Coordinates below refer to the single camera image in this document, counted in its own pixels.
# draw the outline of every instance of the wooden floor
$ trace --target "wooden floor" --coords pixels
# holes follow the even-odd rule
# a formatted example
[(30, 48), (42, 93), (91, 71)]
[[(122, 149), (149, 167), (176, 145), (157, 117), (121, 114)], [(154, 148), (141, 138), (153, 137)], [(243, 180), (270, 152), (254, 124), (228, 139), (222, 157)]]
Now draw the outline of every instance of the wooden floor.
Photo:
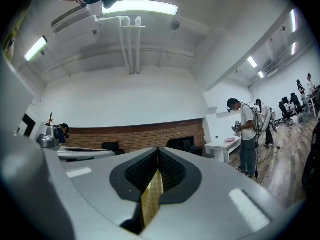
[[(287, 127), (279, 125), (276, 133), (271, 129), (276, 145), (265, 147), (266, 134), (259, 139), (258, 173), (262, 185), (279, 202), (288, 208), (303, 199), (306, 194), (302, 189), (302, 174), (310, 153), (312, 133), (317, 124), (316, 118), (307, 123)], [(233, 167), (240, 165), (239, 151), (230, 154), (230, 163)]]

